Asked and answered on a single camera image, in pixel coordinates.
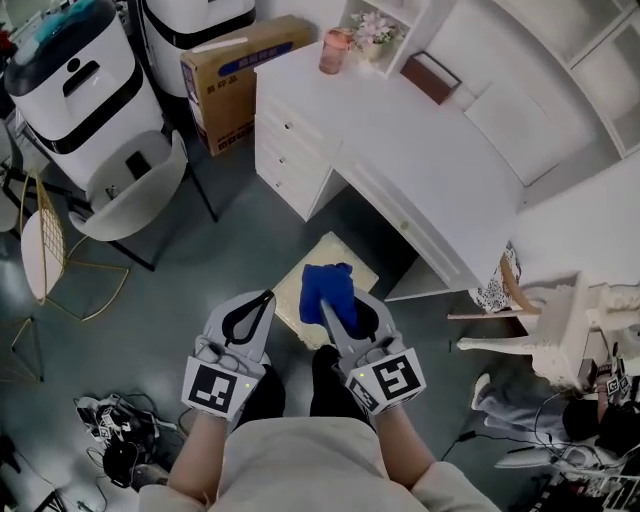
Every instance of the person's arm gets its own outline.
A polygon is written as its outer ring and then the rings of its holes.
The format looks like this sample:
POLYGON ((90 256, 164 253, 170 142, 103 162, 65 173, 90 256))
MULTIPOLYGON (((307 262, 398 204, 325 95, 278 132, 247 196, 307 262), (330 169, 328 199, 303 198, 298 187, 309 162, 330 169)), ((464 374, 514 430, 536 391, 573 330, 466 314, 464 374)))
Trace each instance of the person's arm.
POLYGON ((607 394, 607 385, 598 384, 598 423, 602 423, 602 419, 608 408, 609 395, 607 394))
POLYGON ((376 416, 382 460, 389 478, 411 490, 436 462, 402 406, 376 416))
POLYGON ((222 474, 227 420, 199 412, 167 485, 201 503, 213 503, 222 474))

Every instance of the flower vase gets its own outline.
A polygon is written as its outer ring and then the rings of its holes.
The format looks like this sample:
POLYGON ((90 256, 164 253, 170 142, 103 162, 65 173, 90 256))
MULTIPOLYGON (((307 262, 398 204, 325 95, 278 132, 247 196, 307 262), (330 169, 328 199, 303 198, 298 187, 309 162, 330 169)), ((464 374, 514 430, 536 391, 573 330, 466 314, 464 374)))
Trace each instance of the flower vase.
POLYGON ((376 62, 382 55, 384 45, 369 43, 362 46, 362 55, 369 62, 376 62))

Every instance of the gold chair frame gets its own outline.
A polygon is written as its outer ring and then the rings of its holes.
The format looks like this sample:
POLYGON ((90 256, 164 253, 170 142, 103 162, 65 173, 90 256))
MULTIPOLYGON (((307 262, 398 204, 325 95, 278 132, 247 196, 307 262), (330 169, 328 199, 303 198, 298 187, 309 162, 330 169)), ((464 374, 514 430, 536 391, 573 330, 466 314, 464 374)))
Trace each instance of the gold chair frame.
POLYGON ((19 326, 18 332, 11 343, 11 347, 9 348, 9 358, 13 361, 16 361, 22 371, 17 371, 14 368, 6 364, 0 365, 0 370, 5 370, 8 373, 12 373, 15 375, 13 378, 5 377, 0 374, 0 382, 30 382, 34 384, 40 384, 44 382, 43 371, 42 371, 42 354, 40 353, 40 344, 38 342, 38 338, 35 333, 34 322, 32 318, 25 318, 24 320, 18 320, 16 322, 12 322, 10 324, 4 324, 0 326, 0 329, 3 331, 11 330, 19 326), (22 334, 31 327, 31 338, 33 340, 33 347, 36 351, 36 359, 38 363, 38 371, 39 374, 36 374, 29 366, 29 364, 22 359, 22 357, 17 352, 17 346, 22 338, 22 334))
POLYGON ((29 173, 29 175, 27 176, 27 179, 25 180, 24 187, 22 190, 22 202, 21 202, 22 207, 20 208, 20 223, 19 223, 21 235, 22 235, 22 230, 24 228, 23 206, 24 206, 30 178, 34 178, 36 182, 38 210, 40 211, 40 240, 42 241, 42 244, 41 244, 42 266, 44 270, 45 293, 42 299, 38 298, 37 300, 40 303, 40 305, 44 305, 46 302, 50 302, 51 304, 56 306, 58 309, 64 311, 67 315, 78 320, 79 322, 86 322, 88 320, 91 320, 97 317, 98 315, 104 313, 106 309, 109 306, 111 306, 111 304, 116 300, 116 298, 118 297, 118 295, 120 294, 120 291, 124 286, 124 283, 129 277, 129 269, 126 267, 120 267, 116 265, 105 265, 102 263, 89 263, 86 261, 71 259, 71 256, 76 252, 76 250, 87 240, 87 238, 89 238, 87 236, 80 239, 80 241, 72 247, 69 253, 65 255, 66 244, 65 244, 64 233, 62 231, 62 224, 60 222, 60 219, 56 214, 55 208, 51 203, 51 199, 49 198, 49 195, 47 194, 47 191, 45 190, 42 181, 38 176, 32 176, 31 173, 29 173), (60 303, 56 302, 55 300, 47 296, 47 288, 48 288, 47 263, 46 263, 47 251, 49 251, 49 253, 51 253, 55 257, 55 259, 58 260, 58 262, 62 265, 62 275, 64 274, 64 269, 66 268, 67 264, 72 264, 72 265, 79 265, 84 267, 100 268, 105 270, 115 270, 118 272, 122 272, 123 273, 122 280, 120 281, 115 293, 107 301, 106 304, 104 304, 101 308, 99 308, 94 313, 88 314, 87 316, 84 316, 84 317, 78 316, 72 311, 70 311, 69 309, 65 308, 60 303))

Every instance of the person's leg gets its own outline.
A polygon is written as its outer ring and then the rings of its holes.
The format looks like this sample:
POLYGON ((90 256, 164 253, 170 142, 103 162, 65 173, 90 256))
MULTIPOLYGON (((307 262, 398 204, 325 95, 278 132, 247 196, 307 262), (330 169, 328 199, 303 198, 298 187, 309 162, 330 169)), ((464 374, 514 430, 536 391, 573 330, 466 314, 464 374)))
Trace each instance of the person's leg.
POLYGON ((325 345, 313 356, 313 400, 309 416, 354 418, 371 427, 351 391, 333 370, 339 359, 338 350, 332 345, 325 345))
POLYGON ((546 404, 544 402, 544 398, 529 396, 526 393, 507 394, 503 389, 489 384, 479 392, 476 408, 503 422, 519 425, 531 431, 535 427, 537 432, 566 436, 562 415, 568 401, 558 396, 546 404))
POLYGON ((487 417, 484 419, 484 426, 496 428, 498 430, 508 430, 509 432, 531 432, 531 430, 526 427, 522 427, 515 423, 507 423, 506 421, 502 421, 500 418, 496 418, 489 414, 487 414, 487 417))
POLYGON ((284 385, 270 365, 264 367, 267 373, 245 403, 236 429, 249 421, 282 418, 286 399, 284 385))

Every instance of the white desk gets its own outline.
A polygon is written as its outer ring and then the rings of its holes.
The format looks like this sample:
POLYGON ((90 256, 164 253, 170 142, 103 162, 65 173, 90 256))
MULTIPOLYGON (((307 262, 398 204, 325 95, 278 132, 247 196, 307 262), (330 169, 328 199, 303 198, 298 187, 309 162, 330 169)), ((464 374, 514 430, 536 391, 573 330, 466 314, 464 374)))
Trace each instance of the white desk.
POLYGON ((256 68, 258 174, 305 220, 356 188, 420 255, 389 300, 486 284, 522 202, 516 175, 456 105, 354 62, 325 75, 320 51, 256 68))

